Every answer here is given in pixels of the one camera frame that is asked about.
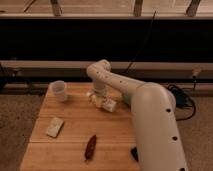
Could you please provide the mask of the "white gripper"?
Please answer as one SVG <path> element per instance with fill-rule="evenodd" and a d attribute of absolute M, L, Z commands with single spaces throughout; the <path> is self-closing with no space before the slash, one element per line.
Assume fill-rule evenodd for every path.
<path fill-rule="evenodd" d="M 93 83 L 93 90 L 96 94 L 105 95 L 106 94 L 106 86 L 104 83 L 101 82 L 94 82 Z M 88 92 L 87 97 L 90 102 L 96 103 L 96 95 L 94 93 Z"/>

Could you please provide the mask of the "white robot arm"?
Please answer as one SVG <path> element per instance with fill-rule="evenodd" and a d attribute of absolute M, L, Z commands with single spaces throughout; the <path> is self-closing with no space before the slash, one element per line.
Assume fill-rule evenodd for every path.
<path fill-rule="evenodd" d="M 90 64 L 92 91 L 104 96 L 106 86 L 131 97 L 131 113 L 140 171 L 189 171 L 174 110 L 172 93 L 158 83 L 111 72 L 107 60 Z"/>

